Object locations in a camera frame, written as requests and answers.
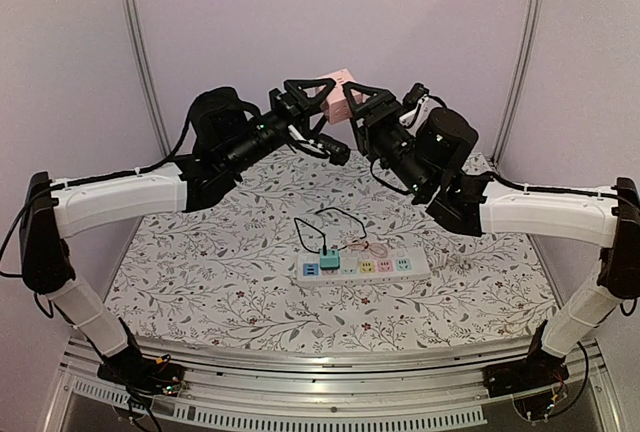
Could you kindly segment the pink cube socket adapter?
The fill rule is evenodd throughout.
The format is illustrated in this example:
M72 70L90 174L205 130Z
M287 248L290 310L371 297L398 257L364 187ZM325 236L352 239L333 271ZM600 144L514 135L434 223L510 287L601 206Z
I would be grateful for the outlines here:
M331 78L336 83L321 105L324 117L330 125L336 125L351 117L347 98L343 92L343 85L353 80L353 76L347 68L339 69L335 72L325 74L324 78Z

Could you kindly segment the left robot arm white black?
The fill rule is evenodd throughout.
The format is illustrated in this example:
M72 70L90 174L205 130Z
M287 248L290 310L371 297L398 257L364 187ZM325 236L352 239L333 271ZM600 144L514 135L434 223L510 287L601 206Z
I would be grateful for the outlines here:
M124 321L74 270L67 238L131 218L210 209L244 171L284 145L330 157L320 134L326 121L311 119L335 86L331 78L287 80L270 92L267 113L234 88L218 87L189 107L183 126L195 134L189 154L172 150L151 166L81 179L32 176L18 223L21 279L89 340L101 360L101 379L143 394L171 394L185 371L168 356L143 356Z

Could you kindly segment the teal cube charger plug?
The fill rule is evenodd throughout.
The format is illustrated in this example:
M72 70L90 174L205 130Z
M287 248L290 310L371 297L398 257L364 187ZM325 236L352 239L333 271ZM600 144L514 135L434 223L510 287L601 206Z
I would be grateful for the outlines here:
M319 254L319 268L323 272L337 271L340 269L340 252L337 249L322 250Z

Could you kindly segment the white USB charger block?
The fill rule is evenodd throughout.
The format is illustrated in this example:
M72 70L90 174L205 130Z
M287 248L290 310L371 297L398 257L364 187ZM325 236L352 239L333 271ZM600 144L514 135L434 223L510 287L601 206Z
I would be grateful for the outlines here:
M341 260L344 262L358 263L360 261L360 258L361 258L361 254L359 251L345 250L341 254Z

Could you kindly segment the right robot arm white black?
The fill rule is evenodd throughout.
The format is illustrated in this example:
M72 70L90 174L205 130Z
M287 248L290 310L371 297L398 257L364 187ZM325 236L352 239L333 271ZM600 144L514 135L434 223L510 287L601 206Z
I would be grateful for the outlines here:
M477 131L438 105L415 132L405 122L430 100L415 84L402 100L355 82L342 86L360 153L401 182L397 193L423 205L445 230L480 237L522 233L593 244L596 269L569 301L536 329L526 356L490 365L483 383L492 397L549 386L568 377L565 358L626 300L639 297L639 194L634 181L573 189L511 182L495 172L467 174Z

